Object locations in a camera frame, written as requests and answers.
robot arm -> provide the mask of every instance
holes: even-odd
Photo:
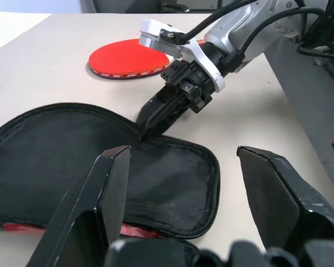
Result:
[[[228,73],[240,71],[279,38],[292,38],[308,51],[334,47],[334,0],[240,0],[230,6],[225,8],[233,10],[205,35],[201,46],[186,38],[190,33],[143,21],[140,43],[176,59],[161,75],[166,85],[139,113],[142,139],[162,134],[188,108],[200,112],[211,94],[225,87]],[[329,51],[322,55],[334,57]]]

gray table surface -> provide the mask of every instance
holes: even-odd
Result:
[[[86,66],[89,55],[108,43],[138,38],[144,18],[157,19],[187,31],[206,16],[49,16],[0,48],[0,125],[27,110],[56,102],[90,103],[133,120],[164,81],[159,76],[131,81],[96,77]],[[213,98],[203,112],[197,115],[187,112],[166,133],[206,146],[220,163],[222,185],[218,216],[204,236],[193,240],[195,244],[212,249],[222,257],[226,257],[231,243],[238,239],[248,239],[263,247],[236,156],[239,145],[285,156],[334,206],[334,187],[264,55],[240,73],[227,76],[226,88]],[[38,241],[39,237],[20,246],[0,235],[0,244],[6,248],[0,253],[0,262],[7,255],[20,254],[16,266],[24,266]]]

paddle edge tape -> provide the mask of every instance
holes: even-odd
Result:
[[[91,69],[91,71],[95,74],[98,75],[99,77],[105,78],[105,79],[111,79],[111,80],[124,80],[124,79],[137,79],[137,78],[143,78],[143,77],[148,77],[148,76],[152,76],[155,74],[158,74],[160,72],[163,72],[168,65],[170,64],[170,62],[166,63],[165,65],[159,67],[159,68],[155,68],[152,70],[147,70],[147,71],[141,71],[141,72],[135,72],[135,73],[123,73],[123,74],[107,74],[107,73],[102,73],[99,71],[94,70],[90,64],[89,68]]]

table tennis paddle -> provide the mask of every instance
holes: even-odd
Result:
[[[89,58],[93,73],[116,80],[155,75],[166,69],[168,64],[165,54],[140,45],[139,39],[108,44],[97,49]]]

black zippered case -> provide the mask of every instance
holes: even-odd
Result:
[[[164,236],[206,233],[220,170],[205,147],[172,137],[139,141],[135,123],[101,107],[59,103],[0,128],[0,223],[46,226],[66,191],[104,150],[132,147],[124,222]]]

